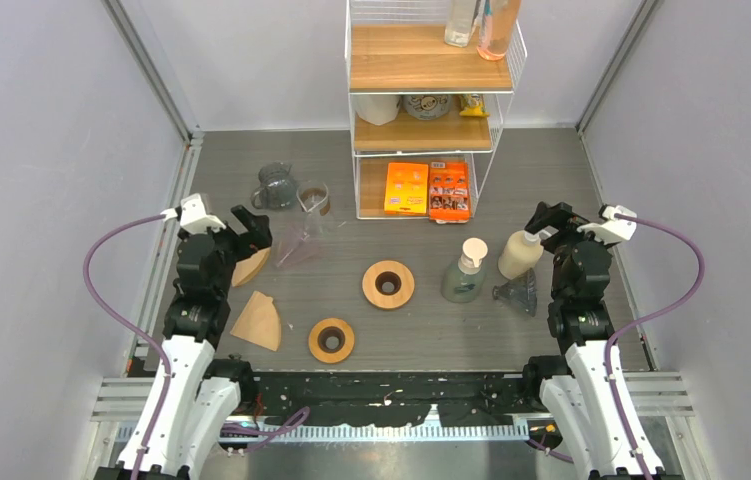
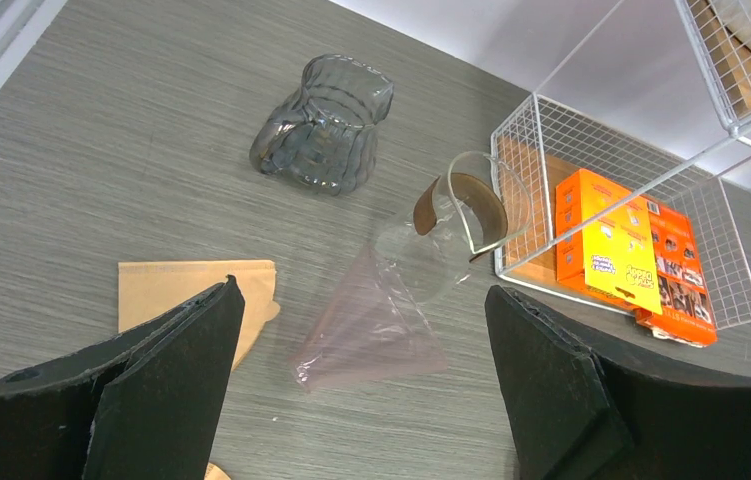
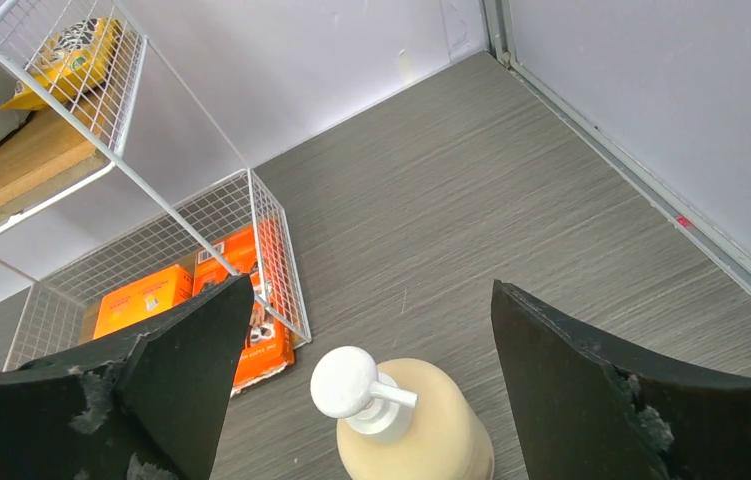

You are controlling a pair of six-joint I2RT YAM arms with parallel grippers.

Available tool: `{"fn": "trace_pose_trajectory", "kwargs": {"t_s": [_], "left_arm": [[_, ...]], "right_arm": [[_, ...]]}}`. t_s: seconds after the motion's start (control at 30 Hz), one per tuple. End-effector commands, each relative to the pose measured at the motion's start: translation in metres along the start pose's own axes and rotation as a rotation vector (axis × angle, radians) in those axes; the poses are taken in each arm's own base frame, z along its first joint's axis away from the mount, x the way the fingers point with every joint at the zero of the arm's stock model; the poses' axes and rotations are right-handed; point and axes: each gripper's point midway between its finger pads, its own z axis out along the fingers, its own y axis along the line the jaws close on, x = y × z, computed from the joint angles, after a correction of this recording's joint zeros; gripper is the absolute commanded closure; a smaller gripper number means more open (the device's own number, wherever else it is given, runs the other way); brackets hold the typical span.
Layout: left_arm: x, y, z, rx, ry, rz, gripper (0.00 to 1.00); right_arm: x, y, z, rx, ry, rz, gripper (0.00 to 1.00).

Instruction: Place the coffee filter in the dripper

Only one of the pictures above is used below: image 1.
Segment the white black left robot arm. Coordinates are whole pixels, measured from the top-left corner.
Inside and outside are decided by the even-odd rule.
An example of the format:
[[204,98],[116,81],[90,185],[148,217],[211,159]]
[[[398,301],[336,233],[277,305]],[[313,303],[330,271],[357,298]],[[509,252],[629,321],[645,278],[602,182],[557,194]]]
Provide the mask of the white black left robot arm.
[[94,287],[90,264],[104,242],[97,240],[86,254],[83,278],[93,300],[159,356],[132,437],[115,466],[98,468],[96,478],[197,479],[227,417],[256,405],[258,389],[250,363],[219,358],[216,349],[230,315],[228,292],[235,267],[270,247],[272,233],[268,216],[255,215],[242,205],[231,212],[244,232],[235,232],[207,213],[197,200],[140,219],[141,224],[179,223],[177,293],[160,342],[116,312]]

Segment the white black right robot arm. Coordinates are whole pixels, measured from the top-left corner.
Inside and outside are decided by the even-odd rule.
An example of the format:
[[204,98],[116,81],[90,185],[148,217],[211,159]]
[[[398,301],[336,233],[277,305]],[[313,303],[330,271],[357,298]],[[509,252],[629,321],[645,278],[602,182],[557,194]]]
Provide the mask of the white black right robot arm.
[[666,479],[627,388],[604,302],[610,249],[634,232],[619,219],[623,211],[605,206],[595,223],[566,203],[541,202],[526,223],[553,256],[548,326],[560,352],[530,358],[521,392],[528,406],[552,415],[580,478]]

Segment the wooden ring holder front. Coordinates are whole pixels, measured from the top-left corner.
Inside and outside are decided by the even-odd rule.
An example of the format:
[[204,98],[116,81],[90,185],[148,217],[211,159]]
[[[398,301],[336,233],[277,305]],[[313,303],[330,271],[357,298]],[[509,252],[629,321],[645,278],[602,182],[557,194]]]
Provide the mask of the wooden ring holder front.
[[319,362],[337,364],[345,361],[353,352],[356,336],[351,326],[339,318],[319,321],[310,331],[308,347]]

